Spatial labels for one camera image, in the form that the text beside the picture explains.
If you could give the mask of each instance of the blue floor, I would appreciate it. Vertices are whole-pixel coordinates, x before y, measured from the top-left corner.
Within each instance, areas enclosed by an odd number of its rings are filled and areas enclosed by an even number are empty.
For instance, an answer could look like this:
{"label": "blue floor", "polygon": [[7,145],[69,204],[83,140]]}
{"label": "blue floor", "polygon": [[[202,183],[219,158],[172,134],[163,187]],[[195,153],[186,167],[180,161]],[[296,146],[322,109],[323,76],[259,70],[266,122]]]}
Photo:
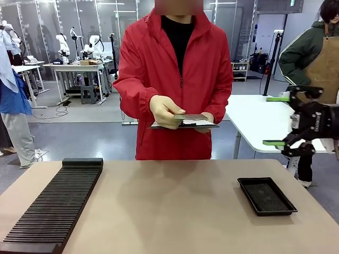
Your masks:
{"label": "blue floor", "polygon": [[[49,150],[44,161],[63,160],[65,157],[101,157],[104,160],[134,160],[136,129],[121,123],[32,123],[35,146]],[[212,158],[232,159],[236,129],[230,121],[223,121],[212,132]],[[287,160],[279,154],[254,153],[246,141],[240,144],[239,159]],[[24,171],[19,170],[17,155],[0,158],[0,193],[5,191]],[[339,223],[339,162],[334,155],[314,156],[314,183],[309,192]]]}

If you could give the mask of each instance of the man's right hand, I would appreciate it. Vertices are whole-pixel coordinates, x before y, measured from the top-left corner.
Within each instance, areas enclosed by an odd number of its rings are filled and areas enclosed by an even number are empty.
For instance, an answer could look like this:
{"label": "man's right hand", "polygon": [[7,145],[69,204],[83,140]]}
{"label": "man's right hand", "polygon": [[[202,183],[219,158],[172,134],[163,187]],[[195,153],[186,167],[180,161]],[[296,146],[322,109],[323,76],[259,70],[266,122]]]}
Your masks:
{"label": "man's right hand", "polygon": [[174,114],[185,114],[186,111],[175,105],[167,96],[154,95],[149,101],[149,108],[155,121],[161,126],[171,130],[178,129],[181,120],[174,119]]}

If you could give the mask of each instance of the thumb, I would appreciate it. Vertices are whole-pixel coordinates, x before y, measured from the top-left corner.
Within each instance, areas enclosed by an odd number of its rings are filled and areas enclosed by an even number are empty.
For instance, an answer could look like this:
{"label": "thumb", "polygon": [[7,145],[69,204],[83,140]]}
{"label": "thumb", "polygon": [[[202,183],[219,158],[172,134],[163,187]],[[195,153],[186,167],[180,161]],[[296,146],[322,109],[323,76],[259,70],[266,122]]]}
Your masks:
{"label": "thumb", "polygon": [[178,107],[171,98],[164,103],[164,105],[173,113],[173,114],[185,114],[186,111]]}

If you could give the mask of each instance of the gray pants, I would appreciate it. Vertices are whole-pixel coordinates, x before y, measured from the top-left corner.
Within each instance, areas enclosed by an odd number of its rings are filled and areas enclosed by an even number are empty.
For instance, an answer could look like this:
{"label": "gray pants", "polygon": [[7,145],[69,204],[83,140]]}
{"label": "gray pants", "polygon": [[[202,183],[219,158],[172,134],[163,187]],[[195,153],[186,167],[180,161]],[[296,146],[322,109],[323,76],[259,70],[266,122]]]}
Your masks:
{"label": "gray pants", "polygon": [[25,114],[3,114],[2,120],[7,128],[13,147],[20,159],[21,168],[29,168],[35,161],[33,137]]}

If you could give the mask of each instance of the black tripod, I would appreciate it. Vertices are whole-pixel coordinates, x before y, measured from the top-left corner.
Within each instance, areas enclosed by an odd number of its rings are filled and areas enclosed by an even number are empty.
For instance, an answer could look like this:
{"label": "black tripod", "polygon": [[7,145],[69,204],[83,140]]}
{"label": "black tripod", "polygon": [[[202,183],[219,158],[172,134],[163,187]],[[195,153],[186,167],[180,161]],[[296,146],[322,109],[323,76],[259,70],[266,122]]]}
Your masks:
{"label": "black tripod", "polygon": [[111,40],[111,44],[112,44],[112,54],[113,54],[113,63],[114,63],[114,77],[115,79],[118,78],[118,70],[117,70],[117,61],[115,60],[115,44],[114,44],[114,37],[113,37],[114,33],[110,34],[110,40]]}
{"label": "black tripod", "polygon": [[276,55],[276,51],[278,49],[278,44],[279,44],[280,38],[281,38],[281,34],[278,33],[276,35],[276,38],[275,38],[275,45],[274,45],[274,49],[273,49],[273,55],[272,55],[272,59],[271,59],[271,62],[270,62],[269,74],[267,76],[267,80],[266,80],[266,85],[265,85],[265,90],[264,90],[263,96],[267,96],[267,91],[269,89],[269,85],[270,85],[270,81],[271,81],[271,77],[272,77],[273,66],[274,66],[274,63],[275,63],[275,55]]}

